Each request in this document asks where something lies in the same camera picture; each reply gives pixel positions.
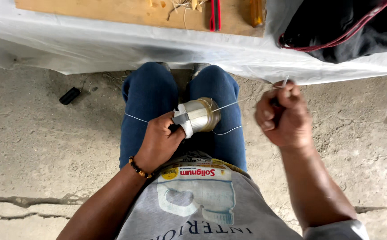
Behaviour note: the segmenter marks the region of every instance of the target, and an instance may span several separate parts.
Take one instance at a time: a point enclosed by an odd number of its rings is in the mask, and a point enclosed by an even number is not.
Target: red drawstring
[[[373,8],[371,11],[369,11],[364,17],[362,17],[355,25],[353,25],[349,30],[347,30],[342,36],[336,38],[333,41],[330,41],[326,44],[322,45],[316,45],[316,46],[300,46],[300,47],[292,47],[292,46],[285,46],[281,42],[281,39],[284,37],[284,34],[281,34],[279,36],[278,42],[280,44],[281,48],[286,49],[293,49],[301,52],[311,52],[315,50],[319,50],[324,47],[332,47],[337,46],[339,44],[342,44],[349,40],[353,35],[355,35],[370,19],[372,19],[374,16],[376,16],[377,13],[382,11],[385,7],[387,7],[387,0],[383,0],[378,6]]]

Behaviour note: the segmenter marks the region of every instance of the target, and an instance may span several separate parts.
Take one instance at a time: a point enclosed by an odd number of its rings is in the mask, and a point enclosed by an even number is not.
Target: shoe
[[[198,74],[199,72],[208,67],[208,66],[211,66],[211,64],[209,63],[206,63],[206,62],[196,62],[193,64],[193,74],[191,76],[191,80],[194,79]]]
[[[166,62],[156,62],[156,63],[163,66],[165,69],[167,69],[167,71],[171,72],[171,69],[170,69],[170,66],[168,65],[168,63],[166,63]]]

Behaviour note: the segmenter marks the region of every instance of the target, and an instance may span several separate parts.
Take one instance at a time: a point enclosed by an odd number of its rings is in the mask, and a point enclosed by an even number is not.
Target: concrete floor
[[[186,84],[189,73],[173,74]],[[118,86],[93,75],[73,104],[59,103],[87,76],[24,66],[0,69],[0,240],[55,239],[79,205],[118,171],[124,110]],[[239,98],[248,98],[240,106],[249,173],[276,214],[300,231],[278,151],[253,119],[255,103],[269,85],[235,78]],[[387,240],[387,76],[302,91],[330,174],[370,238]]]

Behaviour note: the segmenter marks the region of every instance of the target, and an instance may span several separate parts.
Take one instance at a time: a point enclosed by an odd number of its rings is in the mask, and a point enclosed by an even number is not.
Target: hand
[[[274,86],[282,86],[282,81]],[[282,107],[271,106],[270,100],[274,97]],[[256,105],[255,118],[266,137],[280,148],[313,146],[312,117],[299,87],[291,81],[284,88],[263,94]]]
[[[142,146],[134,156],[135,164],[146,173],[153,173],[177,150],[186,134],[182,127],[171,132],[168,127],[174,124],[174,112],[154,118],[148,123]]]

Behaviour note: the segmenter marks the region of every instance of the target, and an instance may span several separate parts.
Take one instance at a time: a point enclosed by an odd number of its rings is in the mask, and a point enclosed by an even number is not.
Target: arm
[[[274,97],[281,106],[271,106]],[[299,87],[288,82],[283,89],[266,92],[257,103],[255,118],[269,140],[279,146],[291,203],[302,229],[356,219],[354,208],[329,176],[314,146],[312,118]]]
[[[135,164],[152,173],[168,161],[185,138],[183,128],[171,132],[174,112],[166,113],[148,123]],[[69,220],[58,240],[115,239],[122,222],[146,178],[126,164],[106,185],[88,199]]]

